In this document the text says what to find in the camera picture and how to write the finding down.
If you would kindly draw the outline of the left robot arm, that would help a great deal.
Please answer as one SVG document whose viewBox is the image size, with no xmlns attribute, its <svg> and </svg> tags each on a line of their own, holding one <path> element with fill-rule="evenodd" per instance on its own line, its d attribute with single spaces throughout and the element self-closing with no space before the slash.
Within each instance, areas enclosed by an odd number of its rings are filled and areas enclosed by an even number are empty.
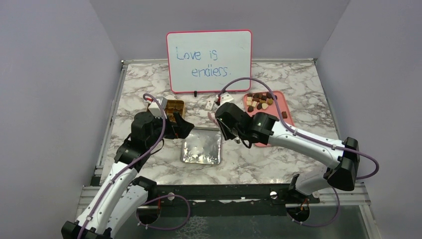
<svg viewBox="0 0 422 239">
<path fill-rule="evenodd" d="M 67 221 L 61 234 L 65 239 L 111 239 L 141 204 L 156 200 L 155 181 L 137 174 L 163 139 L 185 139 L 194 124 L 173 114 L 175 122 L 140 112 L 131 133 L 118 148 L 109 175 L 94 199 L 74 222 Z"/>
</svg>

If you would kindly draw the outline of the chocolate pile on tray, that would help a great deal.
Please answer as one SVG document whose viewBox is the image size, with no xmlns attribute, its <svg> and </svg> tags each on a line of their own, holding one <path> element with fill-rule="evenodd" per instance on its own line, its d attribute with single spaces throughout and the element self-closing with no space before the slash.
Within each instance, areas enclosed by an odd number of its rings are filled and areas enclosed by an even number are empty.
<svg viewBox="0 0 422 239">
<path fill-rule="evenodd" d="M 248 113 L 258 111 L 268 112 L 270 107 L 275 105 L 277 95 L 271 96 L 269 92 L 248 93 L 244 96 L 243 102 Z"/>
</svg>

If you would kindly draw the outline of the pink-framed whiteboard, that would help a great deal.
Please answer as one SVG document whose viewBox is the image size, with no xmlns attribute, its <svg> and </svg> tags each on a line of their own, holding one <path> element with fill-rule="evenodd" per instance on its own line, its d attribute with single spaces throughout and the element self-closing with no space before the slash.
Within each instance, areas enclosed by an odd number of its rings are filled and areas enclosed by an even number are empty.
<svg viewBox="0 0 422 239">
<path fill-rule="evenodd" d="M 232 92 L 251 87 L 252 32 L 247 29 L 169 32 L 166 35 L 170 89 L 174 93 Z"/>
</svg>

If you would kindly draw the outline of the black table base rail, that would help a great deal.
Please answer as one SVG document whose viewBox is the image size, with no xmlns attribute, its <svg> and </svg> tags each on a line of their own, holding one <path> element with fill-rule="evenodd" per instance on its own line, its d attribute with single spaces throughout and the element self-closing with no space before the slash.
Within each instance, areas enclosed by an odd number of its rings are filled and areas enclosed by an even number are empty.
<svg viewBox="0 0 422 239">
<path fill-rule="evenodd" d="M 143 223 L 158 218 L 309 215 L 312 195 L 291 193 L 290 184 L 156 185 L 157 194 L 132 214 Z"/>
</svg>

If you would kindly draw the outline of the pink silicone tongs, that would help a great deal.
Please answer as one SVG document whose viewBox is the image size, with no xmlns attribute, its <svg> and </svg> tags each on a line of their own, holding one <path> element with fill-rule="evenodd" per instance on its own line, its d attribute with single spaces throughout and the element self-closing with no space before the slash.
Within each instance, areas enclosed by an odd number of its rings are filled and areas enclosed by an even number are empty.
<svg viewBox="0 0 422 239">
<path fill-rule="evenodd" d="M 215 118 L 215 114 L 213 112 L 208 112 L 208 118 L 211 120 L 216 126 L 218 126 L 218 121 Z"/>
</svg>

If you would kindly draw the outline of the small white card box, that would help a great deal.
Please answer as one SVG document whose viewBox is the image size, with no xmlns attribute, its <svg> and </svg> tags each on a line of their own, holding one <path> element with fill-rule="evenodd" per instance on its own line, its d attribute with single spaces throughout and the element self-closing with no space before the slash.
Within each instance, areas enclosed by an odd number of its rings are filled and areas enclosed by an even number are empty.
<svg viewBox="0 0 422 239">
<path fill-rule="evenodd" d="M 206 110 L 211 111 L 213 106 L 214 106 L 214 100 L 208 99 L 207 104 L 206 104 Z"/>
</svg>

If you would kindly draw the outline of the gold chocolate box tray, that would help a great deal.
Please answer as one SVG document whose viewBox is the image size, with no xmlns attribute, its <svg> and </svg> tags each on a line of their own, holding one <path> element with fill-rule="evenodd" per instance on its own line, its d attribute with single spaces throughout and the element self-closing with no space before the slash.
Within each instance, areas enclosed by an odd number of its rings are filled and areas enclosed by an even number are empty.
<svg viewBox="0 0 422 239">
<path fill-rule="evenodd" d="M 151 98 L 147 97 L 146 101 L 148 102 L 148 106 L 149 106 L 153 100 Z M 182 118 L 185 117 L 186 107 L 185 107 L 184 101 L 167 99 L 167 105 L 166 105 L 166 108 L 165 108 L 166 118 L 171 120 L 171 121 L 174 121 L 173 113 L 175 113 L 175 112 L 178 112 L 182 116 Z"/>
</svg>

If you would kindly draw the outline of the silver tin lid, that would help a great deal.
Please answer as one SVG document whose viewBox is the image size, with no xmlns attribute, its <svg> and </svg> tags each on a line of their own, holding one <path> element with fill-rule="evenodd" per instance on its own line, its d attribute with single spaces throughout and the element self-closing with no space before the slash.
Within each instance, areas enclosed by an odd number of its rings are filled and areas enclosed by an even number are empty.
<svg viewBox="0 0 422 239">
<path fill-rule="evenodd" d="M 219 165 L 222 161 L 222 136 L 218 128 L 195 127 L 183 140 L 183 163 Z"/>
</svg>

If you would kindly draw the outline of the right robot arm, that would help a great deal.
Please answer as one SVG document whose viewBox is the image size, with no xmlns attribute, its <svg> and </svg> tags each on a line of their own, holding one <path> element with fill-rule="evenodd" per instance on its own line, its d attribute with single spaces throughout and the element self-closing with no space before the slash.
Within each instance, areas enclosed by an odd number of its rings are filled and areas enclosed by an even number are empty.
<svg viewBox="0 0 422 239">
<path fill-rule="evenodd" d="M 225 140 L 238 138 L 247 148 L 254 143 L 280 146 L 323 164 L 319 169 L 294 176 L 287 189 L 292 202 L 298 203 L 313 192 L 328 187 L 354 190 L 360 160 L 356 153 L 357 140 L 347 138 L 342 142 L 299 131 L 267 113 L 250 116 L 233 103 L 222 104 L 215 118 Z"/>
</svg>

